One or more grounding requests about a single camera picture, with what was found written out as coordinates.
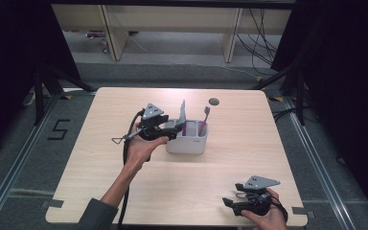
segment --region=wooden table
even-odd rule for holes
[[[281,181],[273,189],[288,211],[287,225],[306,225],[307,216],[291,211],[303,204],[265,94],[218,89],[101,88],[54,195],[64,201],[62,207],[50,207],[46,219],[78,222],[91,197],[102,197],[123,167],[123,145],[111,138],[126,134],[134,115],[148,103],[173,119],[185,100],[187,119],[203,120],[211,98],[219,105],[210,105],[205,151],[193,155],[156,149],[130,186],[124,224],[250,226],[222,198],[234,198],[235,184],[256,174]]]

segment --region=white plastic container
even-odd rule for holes
[[[169,120],[166,122],[165,127],[174,127],[177,120]],[[177,133],[177,138],[169,141],[166,145],[166,149],[169,153],[186,153],[186,154],[201,154],[205,150],[205,144],[208,137],[208,124],[205,124],[202,130],[203,121],[199,120],[187,120],[186,133],[183,136],[183,132]]]

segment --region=metal rail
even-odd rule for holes
[[[294,108],[294,105],[289,97],[285,97],[286,108]],[[291,113],[291,120],[294,124],[295,129],[297,130],[298,135],[300,136],[301,142],[306,149],[308,157],[312,163],[313,168],[318,176],[318,179],[324,189],[324,192],[333,208],[333,211],[336,215],[337,220],[342,229],[346,230],[355,230],[355,224],[352,221],[351,215],[344,204],[342,198],[340,197],[328,171],[326,170],[324,164],[322,163],[321,157],[319,156],[318,152],[312,140],[307,133],[307,130],[304,126],[301,126],[296,114]]]
[[[37,125],[35,125],[34,128],[32,129],[28,139],[26,140],[25,144],[22,147],[22,150],[18,153],[16,159],[11,165],[9,172],[7,173],[5,179],[0,185],[0,211],[2,210],[2,207],[4,206],[9,194],[11,193],[13,185],[15,184],[17,178],[22,172],[32,152],[32,149],[38,140],[41,130],[45,127],[49,114],[53,110],[59,98],[60,98],[59,94],[51,96],[49,102],[47,102],[46,105],[47,112],[44,114],[41,121]]]

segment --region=tape mark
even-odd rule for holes
[[[292,213],[295,215],[306,215],[307,211],[303,207],[291,207]]]
[[[282,103],[284,99],[282,97],[267,97],[269,102],[279,102]]]
[[[258,84],[262,84],[263,83],[262,77],[257,77],[256,80],[257,80]]]
[[[53,130],[52,130],[52,131],[62,132],[61,137],[49,137],[49,138],[47,138],[47,140],[50,140],[50,141],[53,141],[53,140],[55,140],[55,141],[61,141],[61,140],[64,139],[64,136],[67,133],[68,129],[66,129],[66,128],[58,128],[58,124],[59,123],[62,123],[62,122],[70,122],[70,120],[69,119],[58,119],[56,121],[55,127],[53,127]]]
[[[65,95],[65,96],[61,96],[60,100],[71,100],[72,96],[71,95]]]
[[[42,208],[61,208],[62,204],[64,203],[64,200],[58,200],[58,199],[51,199],[51,200],[44,200],[43,203],[41,203]]]
[[[316,219],[316,214],[314,211],[307,212],[307,216],[309,217],[309,219]]]

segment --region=wire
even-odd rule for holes
[[[257,22],[256,22],[256,19],[255,19],[255,17],[253,16],[253,12],[252,12],[252,10],[251,9],[249,9],[249,12],[250,12],[250,15],[252,16],[252,18],[253,18],[253,21],[254,21],[254,23],[255,23],[255,25],[256,25],[256,28],[258,29],[258,32],[259,32],[259,34],[262,36],[262,39],[264,40],[264,43],[265,43],[265,45],[267,46],[271,46],[271,48],[272,49],[274,49],[275,51],[277,51],[277,48],[276,47],[274,47],[273,45],[271,45],[271,43],[270,42],[268,42],[266,39],[265,39],[265,23],[264,23],[264,18],[265,18],[265,9],[261,9],[261,28],[263,28],[263,29],[260,29],[259,28],[259,26],[258,26],[258,24],[257,24]]]
[[[259,33],[258,33],[258,37],[256,38],[256,41],[258,42],[259,41],[259,37],[260,37],[260,29],[259,29],[259,26],[258,26],[258,24],[256,23],[256,20],[255,20],[255,17],[253,16],[253,14],[251,14],[252,15],[252,18],[253,18],[253,20],[255,21],[255,24],[256,24],[256,28],[258,29],[258,31],[259,31]],[[255,51],[256,50],[256,44],[257,43],[255,43],[255,45],[253,46],[253,51]],[[252,56],[252,65],[253,65],[253,68],[257,71],[257,69],[255,68],[255,64],[254,64],[254,61],[253,61],[253,56]]]
[[[279,119],[281,117],[283,117],[284,115],[289,114],[291,112],[294,112],[296,110],[297,110],[297,108],[294,107],[294,108],[289,108],[289,109],[286,109],[286,110],[283,110],[283,111],[275,111],[275,112],[272,112],[272,113],[277,113],[276,115],[273,116],[274,122],[277,123],[277,121],[279,121]]]
[[[274,198],[275,200],[277,200],[277,202],[279,202],[279,204],[282,204],[282,202],[280,202],[280,200],[277,197],[271,195],[270,198]]]
[[[277,49],[275,47],[272,48],[267,48],[265,45],[260,44],[257,40],[253,39],[253,37],[250,34],[247,34],[247,36],[254,42],[254,43],[258,43],[258,46],[265,48],[265,49],[269,49],[272,52],[277,52]]]
[[[137,118],[139,116],[143,116],[145,109],[142,109],[140,112],[136,113],[136,115],[134,116],[132,122],[130,123],[130,127],[129,127],[129,131],[127,132],[128,134],[131,133],[131,131],[133,130],[133,126],[134,123],[136,122]],[[127,151],[129,149],[129,144],[130,144],[130,140],[125,139],[125,143],[124,143],[124,165],[127,163]],[[122,205],[122,209],[121,209],[121,215],[119,216],[119,220],[118,220],[118,229],[122,229],[122,222],[124,221],[124,217],[125,217],[125,212],[127,211],[127,201],[129,199],[129,187],[127,187],[127,190],[125,192],[124,195],[124,203]]]
[[[264,61],[267,64],[271,64],[270,60],[265,58],[263,55],[257,53],[255,50],[253,50],[252,48],[250,48],[242,39],[241,37],[237,34],[237,37],[239,39],[239,41],[241,42],[241,44],[243,45],[243,47],[250,52],[252,55],[257,56],[258,58],[260,58],[262,61]]]
[[[273,54],[271,54],[271,51],[268,47],[269,42],[265,39],[265,23],[264,23],[264,19],[265,19],[265,9],[261,9],[261,19],[262,19],[262,23],[261,23],[261,32],[262,32],[262,39],[264,40],[264,44],[267,50],[267,54],[270,57],[271,62],[273,62],[274,56]]]

